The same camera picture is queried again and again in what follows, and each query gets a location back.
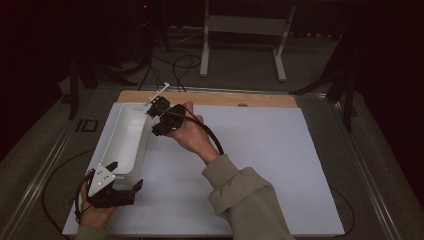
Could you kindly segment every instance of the dark background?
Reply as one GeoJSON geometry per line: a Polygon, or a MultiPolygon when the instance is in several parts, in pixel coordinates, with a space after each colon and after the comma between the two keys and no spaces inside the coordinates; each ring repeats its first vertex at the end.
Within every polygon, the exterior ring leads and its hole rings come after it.
{"type": "MultiPolygon", "coordinates": [[[[0,159],[62,97],[58,82],[69,76],[71,46],[102,64],[131,58],[143,16],[129,10],[142,1],[2,1],[0,5],[0,159]]],[[[168,0],[166,25],[202,26],[202,1],[168,0]]],[[[279,17],[287,4],[211,1],[211,12],[279,17]]],[[[304,3],[292,32],[297,37],[340,37],[352,17],[360,52],[357,91],[384,133],[417,198],[424,205],[424,6],[419,1],[382,4],[304,3]]]]}

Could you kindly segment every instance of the white metal stand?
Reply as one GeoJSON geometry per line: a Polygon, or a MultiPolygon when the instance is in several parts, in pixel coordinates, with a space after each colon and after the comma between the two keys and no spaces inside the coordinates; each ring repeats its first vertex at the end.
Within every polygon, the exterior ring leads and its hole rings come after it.
{"type": "Polygon", "coordinates": [[[235,16],[219,16],[209,15],[209,0],[205,0],[205,20],[203,29],[203,52],[200,64],[200,76],[208,75],[209,62],[209,31],[216,32],[233,32],[233,33],[252,33],[263,35],[281,36],[281,42],[277,49],[274,49],[273,55],[275,66],[277,68],[278,80],[286,81],[286,73],[284,71],[281,53],[287,41],[290,25],[296,6],[290,8],[287,19],[264,19],[250,17],[235,16]]]}

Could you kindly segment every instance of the person's hand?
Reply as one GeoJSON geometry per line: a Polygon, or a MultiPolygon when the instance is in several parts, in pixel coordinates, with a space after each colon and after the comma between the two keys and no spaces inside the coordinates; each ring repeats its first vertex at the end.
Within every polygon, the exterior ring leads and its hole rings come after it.
{"type": "Polygon", "coordinates": [[[81,226],[90,226],[95,228],[105,229],[113,212],[117,207],[111,208],[96,208],[87,202],[88,183],[85,182],[81,188],[81,226]]]}
{"type": "MultiPolygon", "coordinates": [[[[186,102],[182,105],[194,114],[192,102],[186,102]]],[[[186,116],[193,118],[187,111],[186,116]]],[[[196,115],[196,118],[203,123],[202,116],[196,115]]],[[[202,127],[190,120],[185,119],[181,127],[172,130],[168,137],[174,138],[183,148],[199,155],[206,165],[219,156],[218,151],[213,147],[209,139],[209,135],[202,127]]]]}

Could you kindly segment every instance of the small white object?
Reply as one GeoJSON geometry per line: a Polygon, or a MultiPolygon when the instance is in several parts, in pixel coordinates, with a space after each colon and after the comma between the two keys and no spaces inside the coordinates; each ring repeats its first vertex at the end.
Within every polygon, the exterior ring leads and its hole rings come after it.
{"type": "Polygon", "coordinates": [[[162,92],[165,91],[169,86],[170,86],[169,83],[166,82],[165,86],[160,91],[158,91],[154,97],[149,98],[149,100],[150,100],[149,102],[151,102],[153,99],[159,97],[159,95],[161,95],[162,92]]]}

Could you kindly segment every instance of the sleeve cuff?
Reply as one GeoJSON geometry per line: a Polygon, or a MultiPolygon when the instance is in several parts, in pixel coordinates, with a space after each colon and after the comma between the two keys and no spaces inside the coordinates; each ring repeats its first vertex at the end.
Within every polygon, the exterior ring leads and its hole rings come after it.
{"type": "Polygon", "coordinates": [[[89,226],[79,226],[76,240],[103,240],[107,239],[109,232],[106,229],[89,226]]]}
{"type": "Polygon", "coordinates": [[[228,155],[223,154],[207,165],[202,175],[208,179],[213,189],[217,189],[230,181],[238,171],[237,167],[228,158],[228,155]]]}

